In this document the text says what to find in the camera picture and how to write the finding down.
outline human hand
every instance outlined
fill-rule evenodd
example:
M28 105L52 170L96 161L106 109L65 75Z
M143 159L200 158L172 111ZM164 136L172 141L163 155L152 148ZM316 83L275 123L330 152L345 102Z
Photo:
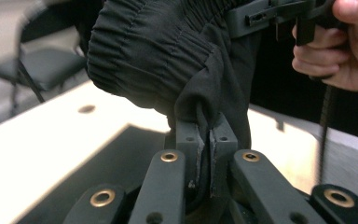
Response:
M294 47L292 66L312 77L333 75L323 82L358 91L358 0L336 0L334 16L349 25L347 31L316 27L314 41ZM348 43L347 48L340 48Z

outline ruched fabric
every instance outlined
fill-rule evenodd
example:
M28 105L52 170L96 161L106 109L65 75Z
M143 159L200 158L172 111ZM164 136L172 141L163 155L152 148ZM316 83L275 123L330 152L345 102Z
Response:
M197 122L203 138L222 112L241 146L258 35L230 40L225 11L244 0L109 0L89 42L89 77L144 108Z

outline chair backrest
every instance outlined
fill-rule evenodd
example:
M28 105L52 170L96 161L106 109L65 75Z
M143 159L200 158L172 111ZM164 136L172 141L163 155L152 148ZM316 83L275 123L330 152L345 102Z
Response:
M21 27L20 42L26 43L37 38L51 35L75 25L68 3L59 3L39 7L26 16L27 21Z

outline chair seat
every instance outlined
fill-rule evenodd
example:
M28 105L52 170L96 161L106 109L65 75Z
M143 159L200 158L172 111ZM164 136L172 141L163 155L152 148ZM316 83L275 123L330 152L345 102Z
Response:
M0 78L29 86L17 77L16 58L0 61ZM86 59L62 49L39 49L22 57L22 63L40 91L49 91L86 67Z

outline chair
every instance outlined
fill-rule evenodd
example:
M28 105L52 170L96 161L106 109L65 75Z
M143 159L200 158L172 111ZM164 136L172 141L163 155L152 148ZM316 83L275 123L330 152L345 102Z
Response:
M74 26L74 21L67 16L71 10L69 6L61 3L36 7L20 25L17 54L0 60L0 78L13 86L11 116L16 114L18 106L18 85L31 88L39 102L43 103L45 99L41 91L51 91L59 85L62 87L66 79L86 68L86 59L70 50L52 46L38 46L34 50L26 48L42 37Z

